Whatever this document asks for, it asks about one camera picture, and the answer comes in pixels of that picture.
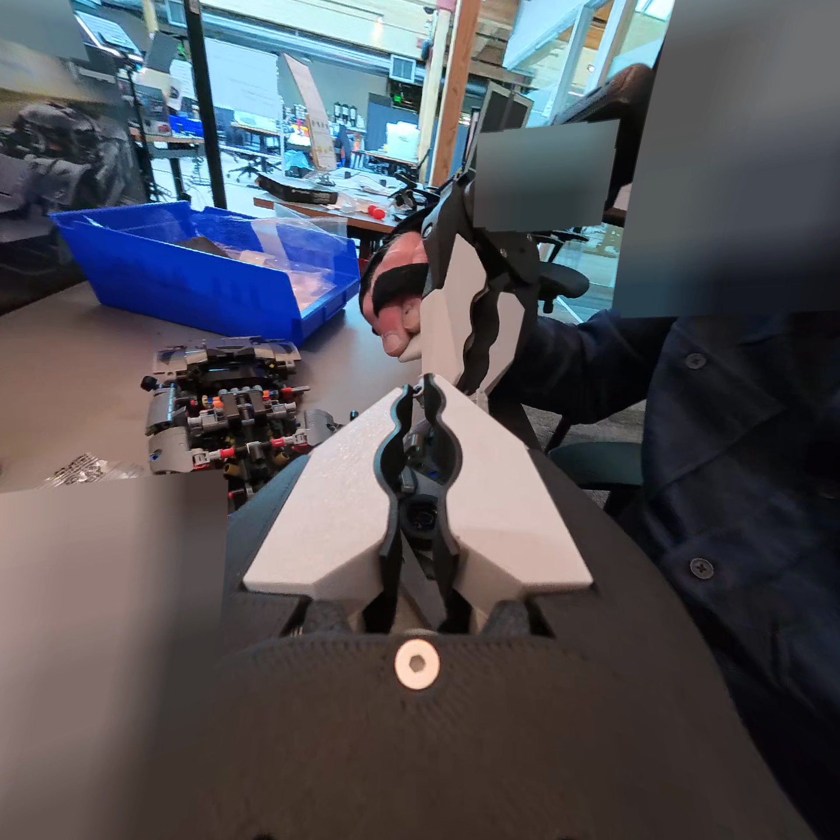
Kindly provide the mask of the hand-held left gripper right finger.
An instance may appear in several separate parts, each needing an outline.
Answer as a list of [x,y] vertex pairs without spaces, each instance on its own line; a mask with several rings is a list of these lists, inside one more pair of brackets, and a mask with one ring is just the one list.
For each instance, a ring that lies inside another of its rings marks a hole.
[[584,591],[593,576],[534,461],[533,452],[443,377],[423,377],[442,482],[435,550],[444,591],[484,623],[502,602]]

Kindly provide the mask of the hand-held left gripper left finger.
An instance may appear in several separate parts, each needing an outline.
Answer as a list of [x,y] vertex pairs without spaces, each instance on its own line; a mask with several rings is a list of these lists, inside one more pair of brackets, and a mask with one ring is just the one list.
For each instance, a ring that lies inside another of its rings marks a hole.
[[403,566],[398,505],[414,389],[404,385],[310,454],[244,576],[247,591],[363,611],[385,598],[390,625]]

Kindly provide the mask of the small black lego wheel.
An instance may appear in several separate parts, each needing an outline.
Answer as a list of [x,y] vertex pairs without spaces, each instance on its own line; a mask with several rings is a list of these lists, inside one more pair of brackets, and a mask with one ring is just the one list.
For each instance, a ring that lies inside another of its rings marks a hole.
[[418,421],[404,439],[399,515],[403,534],[415,550],[429,553],[438,530],[438,506],[453,479],[455,444],[428,420]]

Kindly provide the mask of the lego car chassis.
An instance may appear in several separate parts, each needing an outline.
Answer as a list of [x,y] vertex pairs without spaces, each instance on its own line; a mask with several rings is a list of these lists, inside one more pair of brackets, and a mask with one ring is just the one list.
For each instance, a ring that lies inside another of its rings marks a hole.
[[261,337],[201,339],[159,350],[141,387],[153,475],[216,471],[229,514],[289,464],[337,433],[331,414],[301,405],[301,355],[291,342]]

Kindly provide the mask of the dark lego set box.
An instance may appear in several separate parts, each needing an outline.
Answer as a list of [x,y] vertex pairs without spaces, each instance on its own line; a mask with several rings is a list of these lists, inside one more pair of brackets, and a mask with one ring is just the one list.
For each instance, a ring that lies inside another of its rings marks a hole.
[[144,203],[133,115],[113,58],[2,41],[1,314],[81,282],[53,214]]

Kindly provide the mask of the person's right hand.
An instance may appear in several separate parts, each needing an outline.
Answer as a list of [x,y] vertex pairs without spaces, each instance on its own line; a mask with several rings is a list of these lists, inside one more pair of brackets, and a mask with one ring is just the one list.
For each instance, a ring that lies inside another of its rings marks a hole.
[[419,334],[427,277],[424,240],[412,230],[389,238],[364,271],[360,310],[384,352],[393,358],[403,355]]

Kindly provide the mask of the black office chair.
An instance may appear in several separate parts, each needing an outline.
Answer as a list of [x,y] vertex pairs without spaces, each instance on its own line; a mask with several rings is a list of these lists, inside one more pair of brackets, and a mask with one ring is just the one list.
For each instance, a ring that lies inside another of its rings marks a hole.
[[557,298],[576,299],[589,290],[590,281],[585,275],[577,269],[557,262],[558,254],[565,245],[584,245],[589,239],[583,236],[580,228],[537,232],[532,234],[532,238],[541,248],[550,247],[548,257],[541,262],[539,277],[539,302],[542,304],[542,313],[550,315]]

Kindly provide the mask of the green chair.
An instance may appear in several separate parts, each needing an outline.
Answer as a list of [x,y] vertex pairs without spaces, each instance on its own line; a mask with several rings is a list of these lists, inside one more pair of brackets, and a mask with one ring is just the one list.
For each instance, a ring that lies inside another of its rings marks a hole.
[[583,442],[553,448],[549,459],[576,486],[592,490],[643,485],[642,446],[629,442]]

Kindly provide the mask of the clear plastic bag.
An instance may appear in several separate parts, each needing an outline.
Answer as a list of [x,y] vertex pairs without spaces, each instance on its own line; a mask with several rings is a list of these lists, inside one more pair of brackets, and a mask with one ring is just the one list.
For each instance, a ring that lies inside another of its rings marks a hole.
[[344,258],[355,255],[346,224],[336,219],[283,210],[262,218],[198,213],[193,224],[195,233],[188,238],[207,237],[233,260],[283,273],[300,312],[338,286]]

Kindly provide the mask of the black flat box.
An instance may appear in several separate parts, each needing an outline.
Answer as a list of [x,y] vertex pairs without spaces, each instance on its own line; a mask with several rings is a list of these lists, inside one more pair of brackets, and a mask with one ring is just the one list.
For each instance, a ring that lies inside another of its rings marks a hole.
[[300,178],[275,180],[261,174],[256,177],[255,185],[281,202],[327,207],[335,205],[339,200],[337,191]]

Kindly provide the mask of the brown leaning board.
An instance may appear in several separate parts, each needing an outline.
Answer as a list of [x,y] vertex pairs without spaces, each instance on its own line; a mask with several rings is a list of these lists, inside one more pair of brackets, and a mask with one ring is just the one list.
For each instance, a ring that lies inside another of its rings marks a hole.
[[309,66],[289,54],[283,54],[283,58],[307,110],[307,124],[314,167],[320,173],[333,172],[337,168],[337,158],[329,127],[329,117]]

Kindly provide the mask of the person's dark blue jacket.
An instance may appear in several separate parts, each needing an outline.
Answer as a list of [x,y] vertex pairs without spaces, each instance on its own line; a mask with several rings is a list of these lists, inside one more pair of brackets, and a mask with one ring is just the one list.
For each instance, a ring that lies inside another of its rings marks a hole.
[[648,384],[638,541],[777,781],[838,838],[838,311],[620,324]]

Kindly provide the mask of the blue plastic bin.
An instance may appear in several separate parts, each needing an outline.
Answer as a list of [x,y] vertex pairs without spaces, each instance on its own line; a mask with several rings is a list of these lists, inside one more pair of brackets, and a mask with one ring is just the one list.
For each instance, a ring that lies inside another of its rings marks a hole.
[[344,308],[360,288],[356,255],[344,258],[339,284],[300,312],[288,278],[177,247],[195,233],[195,214],[240,213],[187,202],[54,213],[52,219],[99,302],[229,337],[300,343]]

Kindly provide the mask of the black metal pole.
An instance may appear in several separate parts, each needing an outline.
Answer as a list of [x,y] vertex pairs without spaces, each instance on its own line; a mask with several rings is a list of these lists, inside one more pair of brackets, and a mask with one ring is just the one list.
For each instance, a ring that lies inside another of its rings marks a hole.
[[214,100],[207,64],[207,51],[203,32],[202,9],[199,1],[184,1],[185,25],[190,47],[192,75],[196,102],[203,126],[203,139],[213,205],[226,209],[221,153],[217,136]]

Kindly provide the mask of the wooden post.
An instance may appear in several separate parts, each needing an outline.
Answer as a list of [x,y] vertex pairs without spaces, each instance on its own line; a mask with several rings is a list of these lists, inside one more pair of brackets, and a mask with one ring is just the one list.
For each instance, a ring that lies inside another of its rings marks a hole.
[[442,186],[449,178],[455,157],[459,117],[466,94],[469,66],[478,25],[481,1],[457,1],[455,23],[448,50],[444,99],[437,121],[432,170],[427,181]]

